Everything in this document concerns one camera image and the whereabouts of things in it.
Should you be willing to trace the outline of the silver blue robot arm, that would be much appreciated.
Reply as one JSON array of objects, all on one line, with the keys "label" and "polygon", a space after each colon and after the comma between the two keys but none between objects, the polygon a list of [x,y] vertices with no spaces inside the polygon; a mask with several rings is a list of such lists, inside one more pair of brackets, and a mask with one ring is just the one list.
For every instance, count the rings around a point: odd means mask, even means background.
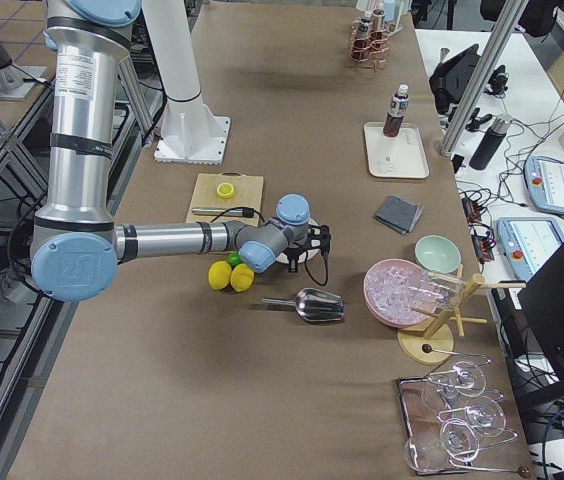
[{"label": "silver blue robot arm", "polygon": [[[310,207],[280,199],[262,226],[239,221],[118,225],[107,208],[115,84],[122,81],[137,116],[158,131],[160,160],[218,164],[230,121],[204,104],[185,6],[180,1],[50,1],[46,32],[57,49],[47,200],[34,218],[31,272],[60,301],[92,298],[120,264],[138,257],[235,250],[256,272],[308,242]],[[130,64],[133,22],[146,22],[166,105],[144,109]]]}]

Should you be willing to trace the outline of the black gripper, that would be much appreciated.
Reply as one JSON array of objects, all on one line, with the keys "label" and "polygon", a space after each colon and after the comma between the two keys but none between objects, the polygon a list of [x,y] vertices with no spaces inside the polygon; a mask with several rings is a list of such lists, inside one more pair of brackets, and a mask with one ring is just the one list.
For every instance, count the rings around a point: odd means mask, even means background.
[{"label": "black gripper", "polygon": [[281,262],[289,263],[288,272],[297,273],[298,263],[304,263],[312,258],[312,246],[293,245],[281,253]]}]

